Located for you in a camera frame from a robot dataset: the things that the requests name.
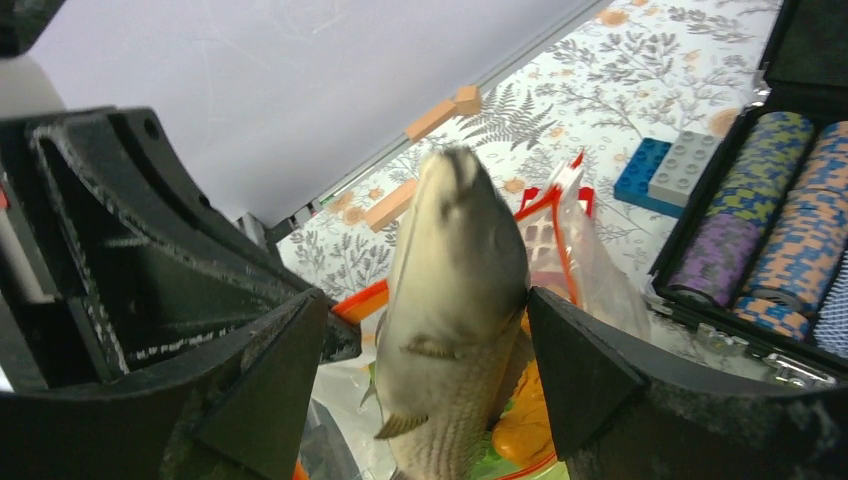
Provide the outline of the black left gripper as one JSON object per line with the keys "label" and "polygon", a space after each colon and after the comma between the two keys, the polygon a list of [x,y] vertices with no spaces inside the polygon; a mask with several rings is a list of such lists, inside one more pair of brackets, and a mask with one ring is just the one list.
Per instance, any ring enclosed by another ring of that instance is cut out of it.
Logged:
{"label": "black left gripper", "polygon": [[4,119],[1,205],[15,391],[115,381],[309,287],[210,205],[150,108]]}

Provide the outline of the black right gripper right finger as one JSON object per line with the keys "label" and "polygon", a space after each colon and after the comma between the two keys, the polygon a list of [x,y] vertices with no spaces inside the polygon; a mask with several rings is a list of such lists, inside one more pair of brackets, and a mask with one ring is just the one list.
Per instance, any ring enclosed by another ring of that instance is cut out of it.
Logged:
{"label": "black right gripper right finger", "polygon": [[847,391],[705,367],[544,288],[529,324],[557,456],[574,479],[843,479]]}

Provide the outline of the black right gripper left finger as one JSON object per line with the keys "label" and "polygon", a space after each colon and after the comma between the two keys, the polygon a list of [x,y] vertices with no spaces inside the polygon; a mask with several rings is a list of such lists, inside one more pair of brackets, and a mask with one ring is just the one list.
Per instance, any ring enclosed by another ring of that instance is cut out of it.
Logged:
{"label": "black right gripper left finger", "polygon": [[108,384],[1,397],[5,479],[289,479],[328,302],[252,323]]}

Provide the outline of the fried chicken toy piece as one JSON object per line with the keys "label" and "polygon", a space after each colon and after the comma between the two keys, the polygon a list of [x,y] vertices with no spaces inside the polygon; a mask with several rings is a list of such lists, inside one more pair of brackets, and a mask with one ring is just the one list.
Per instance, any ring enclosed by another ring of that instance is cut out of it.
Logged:
{"label": "fried chicken toy piece", "polygon": [[520,468],[528,468],[554,452],[536,360],[531,361],[522,372],[510,400],[511,407],[492,431],[492,443],[502,458]]}

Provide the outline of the clear zip top bag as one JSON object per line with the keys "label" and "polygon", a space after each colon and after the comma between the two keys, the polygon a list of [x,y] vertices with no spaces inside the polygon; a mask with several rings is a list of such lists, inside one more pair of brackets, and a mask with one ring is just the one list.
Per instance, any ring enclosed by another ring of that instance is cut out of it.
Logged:
{"label": "clear zip top bag", "polygon": [[[586,313],[638,338],[650,337],[639,292],[614,265],[594,228],[594,190],[582,183],[581,156],[557,166],[548,185],[525,192],[515,218],[524,237],[531,283],[570,301]],[[380,418],[374,401],[360,396],[373,376],[374,333],[388,303],[380,280],[351,295],[335,312],[363,329],[363,354],[322,367],[301,441],[297,479],[385,479],[394,462],[384,445],[366,433]],[[501,396],[502,411],[480,443],[474,479],[565,479],[556,458],[529,321],[513,351]]]}

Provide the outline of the grey toy fish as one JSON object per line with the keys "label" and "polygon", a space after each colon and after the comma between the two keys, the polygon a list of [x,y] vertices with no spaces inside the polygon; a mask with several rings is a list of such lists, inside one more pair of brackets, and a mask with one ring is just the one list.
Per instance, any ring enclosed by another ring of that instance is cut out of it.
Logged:
{"label": "grey toy fish", "polygon": [[473,149],[422,160],[376,330],[375,395],[397,479],[467,479],[508,400],[530,289],[513,214]]}

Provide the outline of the green toy cabbage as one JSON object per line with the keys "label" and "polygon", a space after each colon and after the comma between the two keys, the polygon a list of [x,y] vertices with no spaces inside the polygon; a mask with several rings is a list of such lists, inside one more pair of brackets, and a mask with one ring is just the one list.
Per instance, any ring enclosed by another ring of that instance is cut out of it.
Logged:
{"label": "green toy cabbage", "polygon": [[494,450],[489,450],[479,460],[471,471],[471,480],[499,479],[515,473],[519,468],[510,460],[499,456]]}

